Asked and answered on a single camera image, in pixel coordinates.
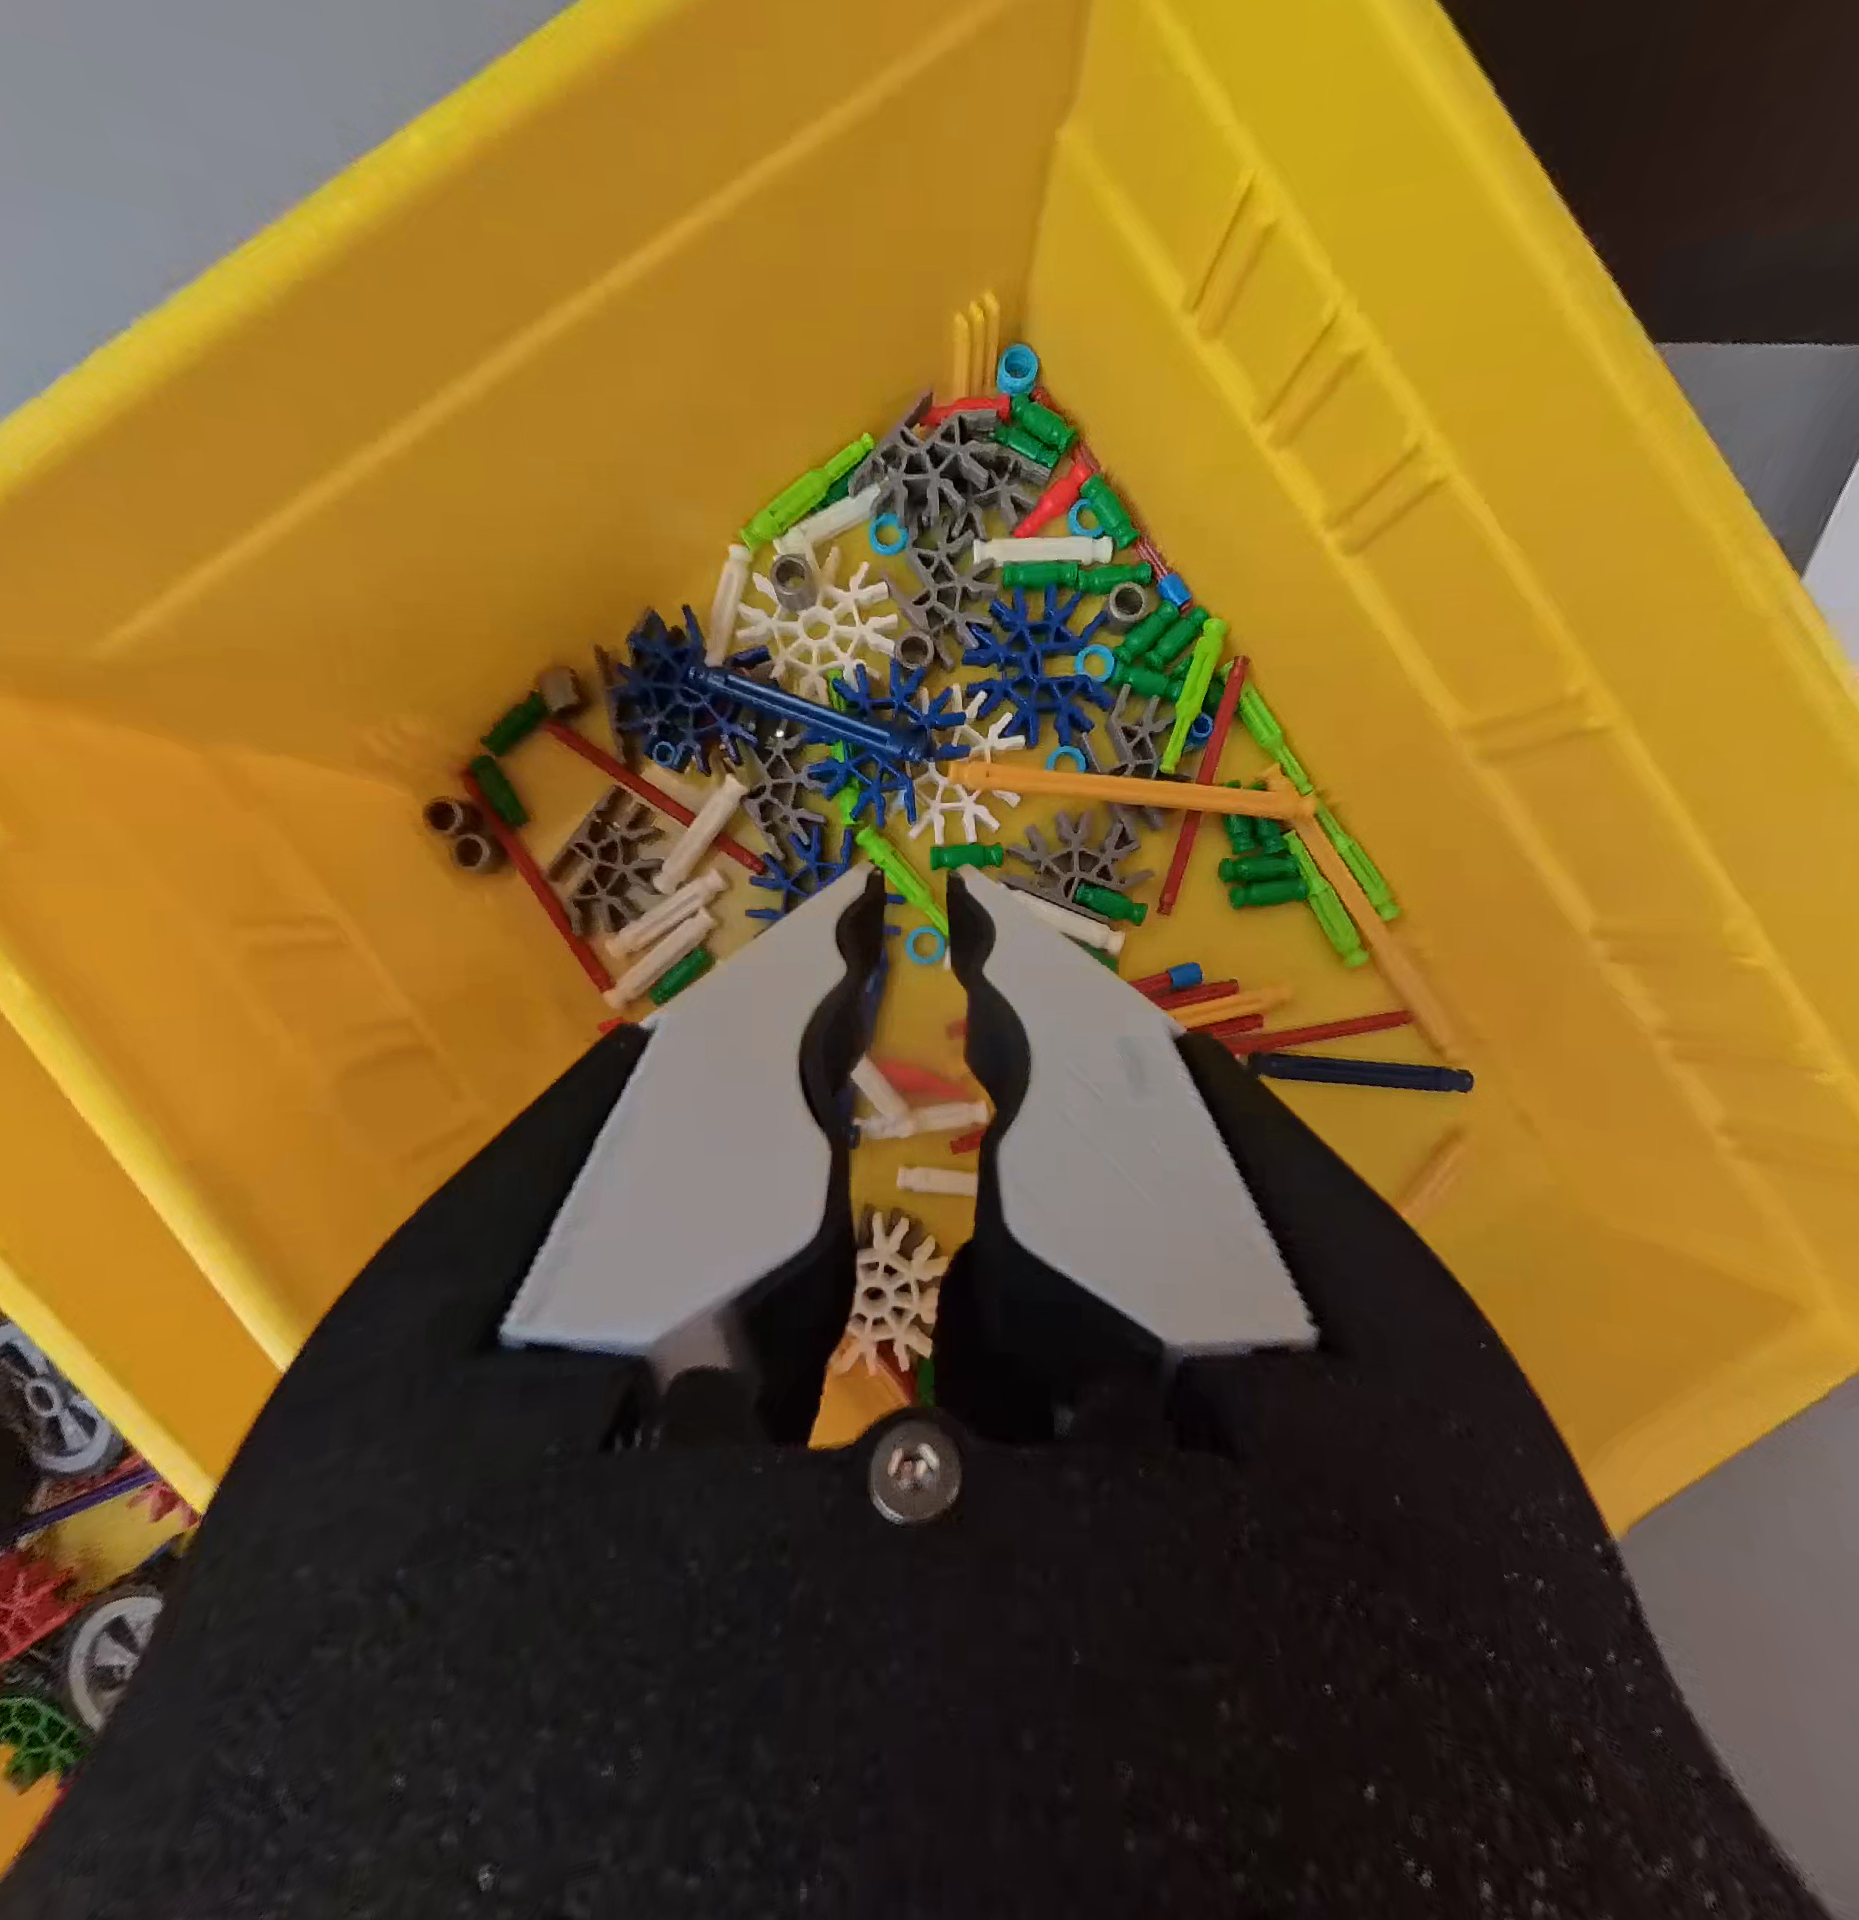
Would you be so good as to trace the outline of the pile of colourful toy pieces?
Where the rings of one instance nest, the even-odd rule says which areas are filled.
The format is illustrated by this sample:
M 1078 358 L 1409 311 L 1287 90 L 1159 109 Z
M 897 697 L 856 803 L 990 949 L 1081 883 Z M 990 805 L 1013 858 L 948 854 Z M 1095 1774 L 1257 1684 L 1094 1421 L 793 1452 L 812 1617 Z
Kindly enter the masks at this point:
M 995 387 L 862 436 L 753 516 L 708 619 L 657 610 L 598 654 L 614 733 L 664 772 L 719 778 L 687 807 L 574 733 L 571 670 L 484 733 L 425 826 L 464 872 L 519 868 L 614 1012 L 703 984 L 827 883 L 887 884 L 851 1142 L 972 1131 L 948 891 L 987 876 L 1170 1016 L 1230 1148 L 1252 1070 L 1305 1087 L 1467 1092 L 1469 1070 L 1296 1052 L 1424 1020 L 1268 1033 L 1268 995 L 1200 968 L 1121 973 L 1150 905 L 1124 862 L 1159 815 L 1220 819 L 1236 908 L 1305 903 L 1339 956 L 1381 956 L 1397 901 L 1290 752 L 1226 626 L 1169 572 L 1108 474 L 1005 349 Z

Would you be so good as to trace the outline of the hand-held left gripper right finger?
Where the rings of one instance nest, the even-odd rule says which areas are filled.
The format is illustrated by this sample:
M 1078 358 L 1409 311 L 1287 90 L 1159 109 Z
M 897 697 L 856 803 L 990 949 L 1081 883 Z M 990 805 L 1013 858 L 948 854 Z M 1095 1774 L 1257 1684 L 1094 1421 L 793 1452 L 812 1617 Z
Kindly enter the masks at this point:
M 957 876 L 946 915 L 992 1117 L 943 1284 L 940 1406 L 1044 1445 L 1164 1421 L 1192 1368 L 1315 1352 L 1179 1024 L 999 881 Z

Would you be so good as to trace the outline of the yellow plastic crate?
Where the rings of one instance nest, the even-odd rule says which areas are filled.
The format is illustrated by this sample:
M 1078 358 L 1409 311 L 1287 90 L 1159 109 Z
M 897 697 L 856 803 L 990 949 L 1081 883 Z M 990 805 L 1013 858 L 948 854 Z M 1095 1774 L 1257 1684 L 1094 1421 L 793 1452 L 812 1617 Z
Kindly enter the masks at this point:
M 1384 946 L 1126 929 L 1527 1368 L 1614 1529 L 1859 1379 L 1859 686 L 1440 4 L 579 4 L 0 428 L 0 1306 L 203 1504 L 596 1039 L 425 803 L 1013 339 Z

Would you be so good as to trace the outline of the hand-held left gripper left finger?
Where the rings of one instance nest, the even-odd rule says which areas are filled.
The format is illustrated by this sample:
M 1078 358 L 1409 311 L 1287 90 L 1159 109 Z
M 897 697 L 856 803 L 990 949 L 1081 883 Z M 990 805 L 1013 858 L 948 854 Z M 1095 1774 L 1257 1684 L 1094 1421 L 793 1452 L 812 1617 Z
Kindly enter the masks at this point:
M 856 1289 L 851 1085 L 887 884 L 852 868 L 641 1024 L 499 1341 L 735 1386 L 806 1445 Z

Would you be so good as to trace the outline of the pile of wheels and connectors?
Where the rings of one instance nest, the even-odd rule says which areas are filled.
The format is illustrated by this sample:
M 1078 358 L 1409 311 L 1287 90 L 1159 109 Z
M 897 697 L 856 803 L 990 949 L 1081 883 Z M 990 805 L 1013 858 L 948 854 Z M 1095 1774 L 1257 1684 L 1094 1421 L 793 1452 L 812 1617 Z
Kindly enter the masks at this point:
M 197 1510 L 0 1313 L 0 1771 L 65 1787 L 142 1665 Z

